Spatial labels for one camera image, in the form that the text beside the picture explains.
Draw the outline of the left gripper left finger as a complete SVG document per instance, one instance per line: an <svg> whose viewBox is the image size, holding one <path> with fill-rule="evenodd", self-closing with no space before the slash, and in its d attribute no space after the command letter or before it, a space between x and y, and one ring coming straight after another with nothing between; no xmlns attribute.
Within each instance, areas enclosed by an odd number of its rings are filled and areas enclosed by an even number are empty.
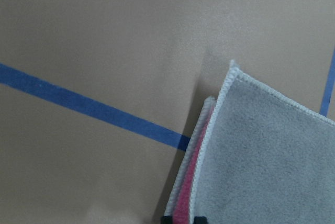
<svg viewBox="0 0 335 224"><path fill-rule="evenodd" d="M172 216L162 216L160 218L160 224L173 224Z"/></svg>

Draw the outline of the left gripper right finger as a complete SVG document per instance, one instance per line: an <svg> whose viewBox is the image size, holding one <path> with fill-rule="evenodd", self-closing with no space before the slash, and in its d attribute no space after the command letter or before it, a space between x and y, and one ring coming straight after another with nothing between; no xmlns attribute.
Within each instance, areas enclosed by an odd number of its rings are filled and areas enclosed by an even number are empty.
<svg viewBox="0 0 335 224"><path fill-rule="evenodd" d="M195 216L194 224L207 224L207 218L205 216Z"/></svg>

